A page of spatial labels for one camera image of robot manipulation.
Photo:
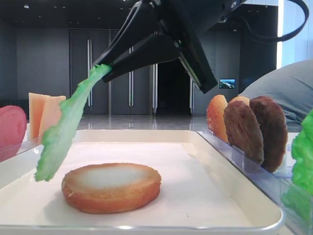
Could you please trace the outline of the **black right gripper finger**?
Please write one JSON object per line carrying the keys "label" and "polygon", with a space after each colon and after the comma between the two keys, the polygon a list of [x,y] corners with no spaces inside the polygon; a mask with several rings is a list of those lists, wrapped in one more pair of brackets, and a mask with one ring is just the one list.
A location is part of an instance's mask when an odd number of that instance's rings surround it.
{"label": "black right gripper finger", "polygon": [[180,56],[180,49],[170,36],[152,34],[143,40],[143,43],[136,50],[116,61],[126,49],[130,48],[130,46],[120,42],[119,37],[115,37],[112,44],[103,53],[102,63],[112,68],[102,78],[105,83],[128,72],[153,64],[173,61]]}

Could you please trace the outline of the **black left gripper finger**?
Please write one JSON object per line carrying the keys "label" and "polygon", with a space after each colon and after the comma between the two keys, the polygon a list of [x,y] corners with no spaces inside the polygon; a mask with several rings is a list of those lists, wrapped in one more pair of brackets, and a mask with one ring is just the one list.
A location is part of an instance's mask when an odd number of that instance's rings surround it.
{"label": "black left gripper finger", "polygon": [[[134,4],[116,36],[121,40],[121,44],[130,46],[130,48],[126,49],[116,61],[136,50],[143,40],[161,29],[160,11],[161,1],[159,0],[140,0]],[[102,57],[103,53],[93,62],[93,65],[103,64]]]}

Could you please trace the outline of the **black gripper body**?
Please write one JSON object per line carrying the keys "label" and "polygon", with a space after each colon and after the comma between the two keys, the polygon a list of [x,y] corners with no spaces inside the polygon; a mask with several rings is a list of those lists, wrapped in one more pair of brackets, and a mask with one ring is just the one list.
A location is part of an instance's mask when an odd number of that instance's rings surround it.
{"label": "black gripper body", "polygon": [[243,0],[157,0],[159,22],[179,48],[179,60],[202,93],[217,85],[200,36],[238,8]]}

